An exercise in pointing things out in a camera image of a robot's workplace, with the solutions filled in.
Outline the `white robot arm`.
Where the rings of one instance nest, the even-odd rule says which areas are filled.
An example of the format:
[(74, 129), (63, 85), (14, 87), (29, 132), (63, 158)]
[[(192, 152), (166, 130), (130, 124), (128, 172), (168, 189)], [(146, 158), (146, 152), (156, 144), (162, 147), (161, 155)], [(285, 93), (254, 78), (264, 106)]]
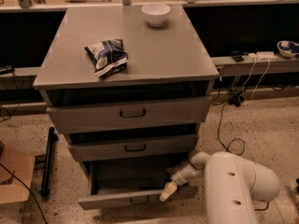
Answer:
[(199, 175), (205, 179), (208, 224), (258, 224), (253, 203), (269, 203), (279, 194), (278, 176), (270, 168), (229, 152), (194, 150), (172, 170), (160, 200)]

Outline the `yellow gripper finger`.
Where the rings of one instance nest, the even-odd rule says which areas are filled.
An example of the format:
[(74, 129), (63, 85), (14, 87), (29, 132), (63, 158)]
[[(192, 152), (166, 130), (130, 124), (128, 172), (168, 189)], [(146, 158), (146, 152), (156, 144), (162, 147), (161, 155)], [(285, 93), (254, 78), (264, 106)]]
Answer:
[(178, 185), (175, 182), (167, 182), (165, 184), (164, 190), (160, 195), (160, 201), (165, 202), (172, 194), (176, 192), (177, 189)]

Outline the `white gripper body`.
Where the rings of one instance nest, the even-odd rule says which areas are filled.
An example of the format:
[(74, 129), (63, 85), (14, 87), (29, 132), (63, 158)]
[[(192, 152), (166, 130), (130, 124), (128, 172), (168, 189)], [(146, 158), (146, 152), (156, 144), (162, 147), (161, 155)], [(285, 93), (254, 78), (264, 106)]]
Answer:
[(210, 156), (203, 151), (191, 151), (187, 160), (171, 171), (171, 180), (179, 186), (185, 185), (204, 172), (209, 158)]

